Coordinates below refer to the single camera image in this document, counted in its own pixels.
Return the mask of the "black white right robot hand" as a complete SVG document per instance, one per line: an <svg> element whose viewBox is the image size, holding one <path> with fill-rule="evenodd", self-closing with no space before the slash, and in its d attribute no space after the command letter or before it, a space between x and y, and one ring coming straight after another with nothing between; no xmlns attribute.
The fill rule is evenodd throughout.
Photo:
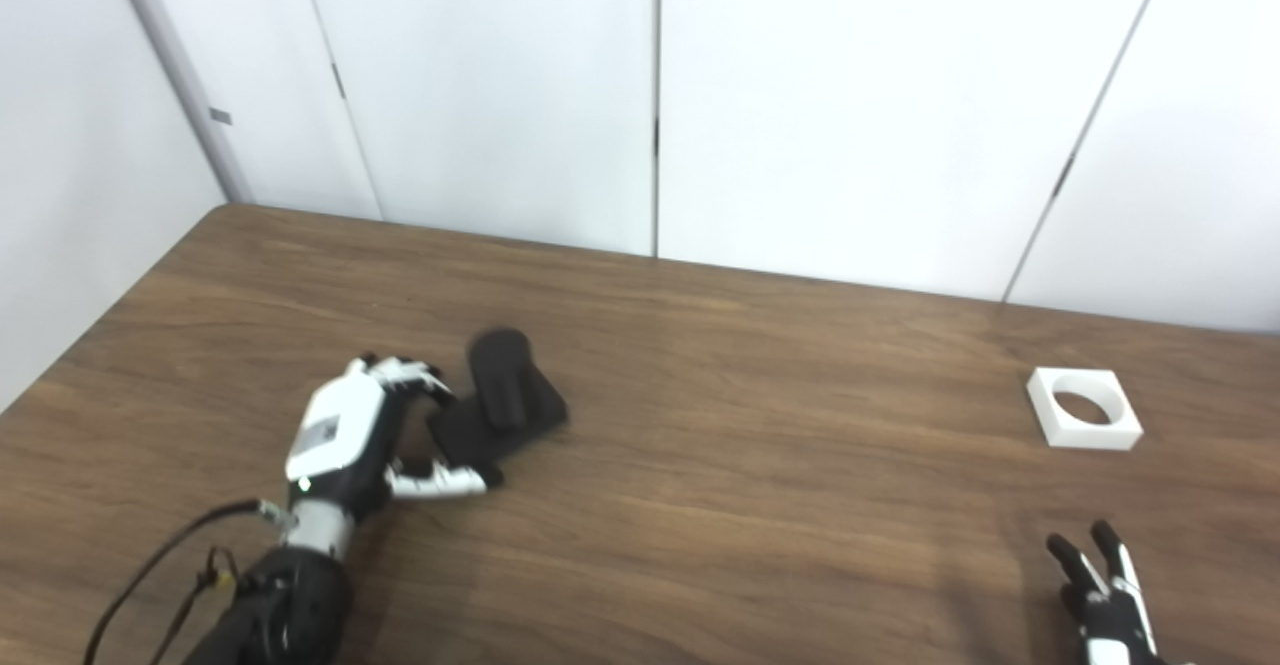
<svg viewBox="0 0 1280 665"><path fill-rule="evenodd" d="M1060 598L1076 627L1076 662L1165 664L1130 550L1106 520L1091 526L1091 538L1106 573L1060 533L1044 542L1066 579Z"/></svg>

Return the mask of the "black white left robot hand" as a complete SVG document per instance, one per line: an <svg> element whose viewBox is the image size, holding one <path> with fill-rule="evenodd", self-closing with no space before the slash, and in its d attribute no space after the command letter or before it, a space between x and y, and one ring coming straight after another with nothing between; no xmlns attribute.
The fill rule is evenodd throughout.
<svg viewBox="0 0 1280 665"><path fill-rule="evenodd" d="M393 500L463 497L498 489L494 465L404 465L398 455L410 405L458 400L425 361L356 358L317 387L285 460L291 503L337 506L360 524Z"/></svg>

